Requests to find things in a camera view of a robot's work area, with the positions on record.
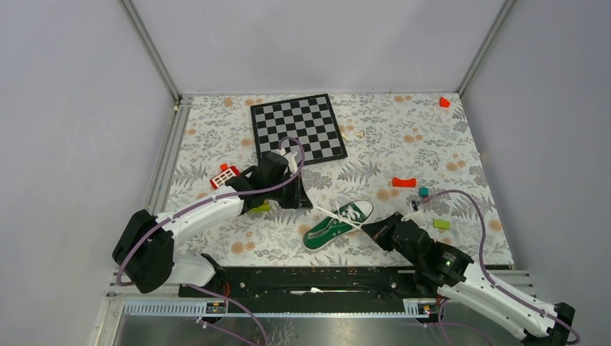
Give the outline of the green canvas sneaker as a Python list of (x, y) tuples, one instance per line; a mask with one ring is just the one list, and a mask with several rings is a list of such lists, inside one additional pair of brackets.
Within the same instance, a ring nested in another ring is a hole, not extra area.
[(375, 207), (368, 200), (353, 200), (334, 211), (319, 206), (314, 210), (324, 218), (303, 235), (302, 245), (311, 252), (323, 249), (340, 236), (361, 230), (372, 218)]

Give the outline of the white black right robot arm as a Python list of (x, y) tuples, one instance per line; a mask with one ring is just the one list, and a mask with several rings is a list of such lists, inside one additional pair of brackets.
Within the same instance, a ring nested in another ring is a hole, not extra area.
[(433, 240), (400, 213), (362, 230), (382, 249), (413, 266), (411, 286), (421, 296), (442, 296), (496, 322), (523, 345), (568, 345), (575, 310), (527, 295), (492, 275), (454, 246)]

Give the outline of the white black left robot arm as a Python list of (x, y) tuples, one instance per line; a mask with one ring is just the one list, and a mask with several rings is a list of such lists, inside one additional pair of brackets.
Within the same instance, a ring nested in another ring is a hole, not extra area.
[(275, 201), (282, 209), (312, 209), (300, 177), (303, 165), (296, 152), (272, 150), (213, 194), (182, 209), (158, 215), (145, 209), (134, 213), (112, 252), (119, 267), (118, 285), (134, 285), (140, 293), (150, 293), (165, 283), (191, 284), (206, 296), (217, 295), (224, 279), (211, 259), (180, 254), (177, 248), (266, 201)]

